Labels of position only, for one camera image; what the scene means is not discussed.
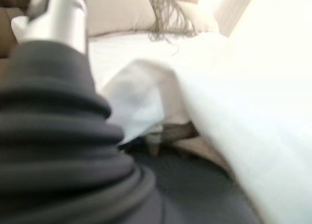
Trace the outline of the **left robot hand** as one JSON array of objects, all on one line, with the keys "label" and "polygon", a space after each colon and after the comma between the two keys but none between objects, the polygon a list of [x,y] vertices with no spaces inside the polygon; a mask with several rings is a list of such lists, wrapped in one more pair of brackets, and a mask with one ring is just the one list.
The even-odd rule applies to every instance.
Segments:
[{"label": "left robot hand", "polygon": [[91,75],[86,0],[32,0],[0,80],[3,224],[258,224],[212,163],[119,151]]}]

